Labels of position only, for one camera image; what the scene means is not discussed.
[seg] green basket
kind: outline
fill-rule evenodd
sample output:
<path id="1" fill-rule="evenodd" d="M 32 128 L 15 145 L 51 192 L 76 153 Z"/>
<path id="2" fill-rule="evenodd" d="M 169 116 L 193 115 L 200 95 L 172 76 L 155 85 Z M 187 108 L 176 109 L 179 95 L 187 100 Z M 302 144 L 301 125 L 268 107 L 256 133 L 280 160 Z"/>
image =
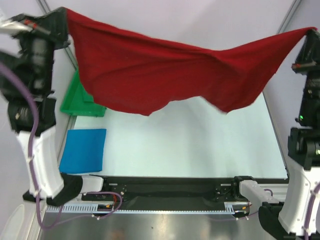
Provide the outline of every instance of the green basket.
<path id="1" fill-rule="evenodd" d="M 64 96 L 60 111 L 71 116 L 103 117 L 106 107 L 94 103 L 94 98 L 81 84 L 77 70 Z"/>

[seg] blue square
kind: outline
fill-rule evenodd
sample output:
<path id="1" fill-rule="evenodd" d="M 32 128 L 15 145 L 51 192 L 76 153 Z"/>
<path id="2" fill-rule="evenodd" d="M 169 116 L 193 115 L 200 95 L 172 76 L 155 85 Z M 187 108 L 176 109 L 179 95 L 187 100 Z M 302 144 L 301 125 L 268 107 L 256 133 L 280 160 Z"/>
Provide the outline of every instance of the blue square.
<path id="1" fill-rule="evenodd" d="M 60 172 L 85 174 L 102 171 L 106 135 L 106 129 L 68 130 Z"/>

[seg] red fabric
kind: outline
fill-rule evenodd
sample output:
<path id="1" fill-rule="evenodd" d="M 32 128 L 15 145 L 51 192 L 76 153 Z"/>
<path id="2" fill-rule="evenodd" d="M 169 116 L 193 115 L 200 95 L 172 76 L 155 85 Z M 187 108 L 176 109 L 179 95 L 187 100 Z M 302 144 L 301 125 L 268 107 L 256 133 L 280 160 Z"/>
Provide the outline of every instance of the red fabric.
<path id="1" fill-rule="evenodd" d="M 195 96 L 223 112 L 252 104 L 290 50 L 314 29 L 216 51 L 118 29 L 72 10 L 67 21 L 80 80 L 94 101 L 147 116 Z"/>

